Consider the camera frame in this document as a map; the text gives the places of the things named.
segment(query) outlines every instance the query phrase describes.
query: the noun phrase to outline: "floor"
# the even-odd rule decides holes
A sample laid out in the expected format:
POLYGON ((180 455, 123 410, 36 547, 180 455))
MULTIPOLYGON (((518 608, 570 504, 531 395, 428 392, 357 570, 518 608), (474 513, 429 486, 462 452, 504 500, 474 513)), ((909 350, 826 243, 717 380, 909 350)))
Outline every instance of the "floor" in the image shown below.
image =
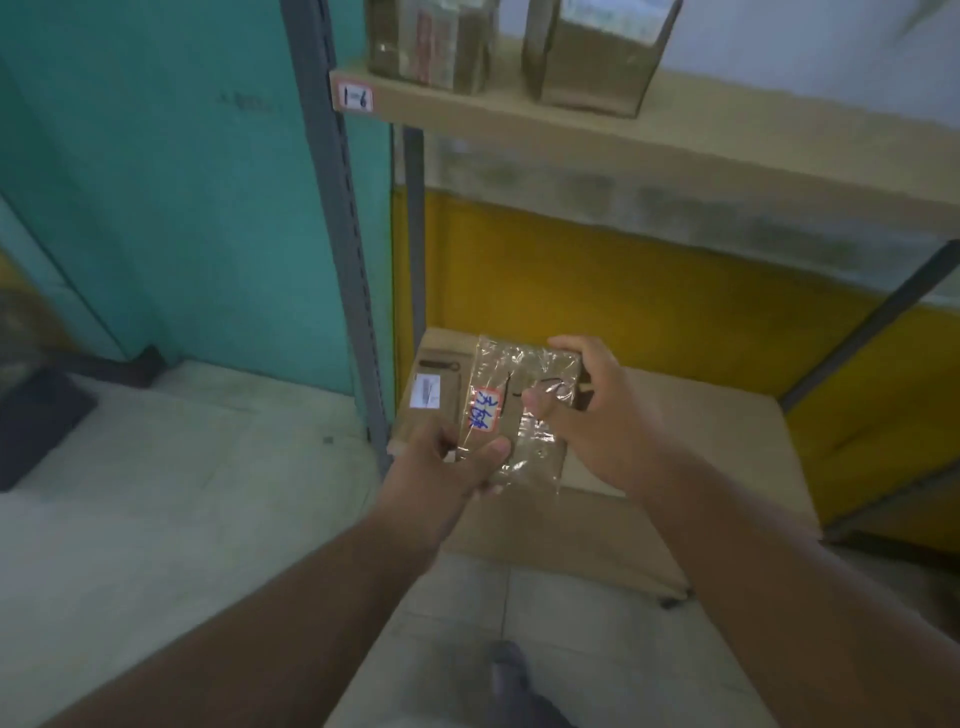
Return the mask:
MULTIPOLYGON (((355 521, 375 493, 353 400, 187 362, 100 406, 0 497, 0 725, 33 726, 355 521)), ((772 726, 696 603, 444 554, 331 726, 479 726, 488 644, 526 651, 581 728, 772 726)))

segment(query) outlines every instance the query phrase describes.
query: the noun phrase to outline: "wooden shelf board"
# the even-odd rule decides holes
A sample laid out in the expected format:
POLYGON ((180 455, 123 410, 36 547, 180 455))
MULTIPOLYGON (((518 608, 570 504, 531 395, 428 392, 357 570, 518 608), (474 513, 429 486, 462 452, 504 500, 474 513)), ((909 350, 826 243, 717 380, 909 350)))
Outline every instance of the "wooden shelf board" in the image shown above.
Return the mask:
POLYGON ((384 121, 561 166, 761 212, 960 234, 960 132, 933 123, 663 69, 637 119, 558 109, 526 92, 510 39, 476 96, 374 76, 362 63, 330 81, 337 109, 338 84, 362 84, 384 121))

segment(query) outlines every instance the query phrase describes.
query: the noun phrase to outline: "left hand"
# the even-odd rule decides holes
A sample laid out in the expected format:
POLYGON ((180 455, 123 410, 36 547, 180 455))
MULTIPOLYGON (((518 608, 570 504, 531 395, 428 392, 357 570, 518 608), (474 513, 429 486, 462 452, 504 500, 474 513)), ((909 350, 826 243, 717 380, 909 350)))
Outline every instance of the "left hand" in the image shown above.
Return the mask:
POLYGON ((445 463, 456 444, 453 424, 438 417, 420 426, 387 473, 369 515, 403 546, 431 557, 511 449, 510 440, 498 437, 460 462, 445 463))

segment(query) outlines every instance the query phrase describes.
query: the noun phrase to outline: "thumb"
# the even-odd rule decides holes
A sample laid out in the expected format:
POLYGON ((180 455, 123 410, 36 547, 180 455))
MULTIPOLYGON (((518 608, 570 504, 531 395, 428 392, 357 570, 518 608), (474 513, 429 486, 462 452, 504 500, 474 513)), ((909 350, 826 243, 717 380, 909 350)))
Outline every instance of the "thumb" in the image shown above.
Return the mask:
POLYGON ((531 387, 523 390, 523 406, 533 412, 534 417, 543 420, 553 433, 566 441, 576 436, 582 412, 566 406, 549 392, 531 387))
POLYGON ((467 490, 473 491, 483 485, 487 478, 496 473, 496 469, 507 461, 510 450, 510 440, 506 437, 498 437, 453 467, 463 475, 467 490))

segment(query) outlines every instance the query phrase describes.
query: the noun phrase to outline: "forearm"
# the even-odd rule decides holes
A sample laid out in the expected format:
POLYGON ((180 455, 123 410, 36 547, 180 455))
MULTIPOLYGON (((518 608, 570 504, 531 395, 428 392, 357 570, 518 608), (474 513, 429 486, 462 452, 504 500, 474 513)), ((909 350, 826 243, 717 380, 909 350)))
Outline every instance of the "forearm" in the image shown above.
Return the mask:
POLYGON ((960 715, 956 644, 697 457, 650 463, 635 498, 782 725, 960 715))
POLYGON ((323 725, 428 558, 365 519, 50 725, 323 725))

